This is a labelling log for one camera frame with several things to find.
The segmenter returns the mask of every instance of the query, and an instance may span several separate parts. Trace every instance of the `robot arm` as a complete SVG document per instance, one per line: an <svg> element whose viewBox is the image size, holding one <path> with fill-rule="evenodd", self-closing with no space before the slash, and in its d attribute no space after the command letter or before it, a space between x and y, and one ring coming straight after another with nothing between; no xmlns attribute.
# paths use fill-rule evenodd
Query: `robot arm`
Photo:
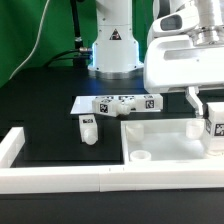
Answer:
<svg viewBox="0 0 224 224"><path fill-rule="evenodd" d="M184 91L202 117L199 90L224 87L224 0L169 2L170 15L149 32L144 86L150 93Z"/></svg>

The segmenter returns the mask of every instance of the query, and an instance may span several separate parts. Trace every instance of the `cable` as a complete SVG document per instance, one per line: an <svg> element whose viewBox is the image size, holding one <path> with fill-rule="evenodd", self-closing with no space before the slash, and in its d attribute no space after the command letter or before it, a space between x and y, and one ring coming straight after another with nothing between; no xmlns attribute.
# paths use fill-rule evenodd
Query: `cable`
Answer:
<svg viewBox="0 0 224 224"><path fill-rule="evenodd" d="M38 35L37 35L37 40L36 40L36 43L34 45L34 48L33 50L31 51L30 55L27 57L27 59L22 62L21 65L19 65L15 71L12 73L12 75L10 76L9 79L12 79L16 74L17 72L30 60L30 58L33 56L33 54L35 53L37 47L38 47L38 44L40 42L40 37L41 37L41 33L42 33L42 30L43 30L43 24L44 24L44 20L45 20L45 17L46 17L46 13L47 13L47 9L48 9L48 6L50 4L50 1L51 0L47 0L46 4L45 4L45 7L44 7L44 11L43 11L43 14L42 14L42 18L41 18L41 21L40 21L40 26L39 26L39 31L38 31Z"/></svg>
<svg viewBox="0 0 224 224"><path fill-rule="evenodd" d="M67 54L76 53L76 52L79 52L79 49L64 51L64 52L59 53L59 54L55 55L54 57L52 57L51 60L56 59L56 58L60 58L61 56L64 56L64 55L67 55Z"/></svg>
<svg viewBox="0 0 224 224"><path fill-rule="evenodd" d="M67 54L71 54L71 53L79 53L79 55L77 55L76 58L79 57L80 59L82 59L82 56L89 56L89 57L91 57L91 55L92 55L92 48L81 47L79 49L73 49L73 50L64 51L64 52L59 53L59 54L55 55L54 57L52 57L49 61L47 61L43 65L43 67L48 67L51 64L51 62L54 61L55 59L60 58L60 57L62 57L64 55L67 55Z"/></svg>
<svg viewBox="0 0 224 224"><path fill-rule="evenodd" d="M90 60L91 59L91 55L83 55L83 56L77 56L77 57L69 57L69 58L55 58L55 59L51 59L50 61L48 61L46 64L44 64L44 67L49 67L49 65L55 61L64 61L64 60Z"/></svg>

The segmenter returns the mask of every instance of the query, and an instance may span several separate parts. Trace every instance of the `green wall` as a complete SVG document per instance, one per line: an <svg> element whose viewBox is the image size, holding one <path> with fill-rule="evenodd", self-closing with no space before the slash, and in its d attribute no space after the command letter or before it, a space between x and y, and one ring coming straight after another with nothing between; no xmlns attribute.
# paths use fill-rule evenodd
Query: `green wall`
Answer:
<svg viewBox="0 0 224 224"><path fill-rule="evenodd" d="M144 8L152 21L151 0L144 1ZM31 52L45 3L46 0L0 1L0 87ZM91 46L97 37L95 0L78 3L78 10L84 45ZM133 0L133 26L134 36L140 44L140 59L143 61L148 30L142 0ZM25 67L41 66L55 54L73 49L73 43L70 1L51 0L39 47Z"/></svg>

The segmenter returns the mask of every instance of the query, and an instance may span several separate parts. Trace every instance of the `black tabletop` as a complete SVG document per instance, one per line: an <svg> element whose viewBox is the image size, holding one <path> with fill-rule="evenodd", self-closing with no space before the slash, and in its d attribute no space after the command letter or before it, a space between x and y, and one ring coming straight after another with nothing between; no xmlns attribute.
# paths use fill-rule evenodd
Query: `black tabletop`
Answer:
<svg viewBox="0 0 224 224"><path fill-rule="evenodd" d="M161 113L96 115L99 141L82 144L78 115L70 114L76 96L146 94L142 80L90 78L70 67L21 71L0 89L0 140L13 126L25 128L26 144L12 166L122 164L122 120L194 117L184 93L163 94ZM224 92L200 98L224 101ZM2 223L223 223L223 208L223 189L0 195Z"/></svg>

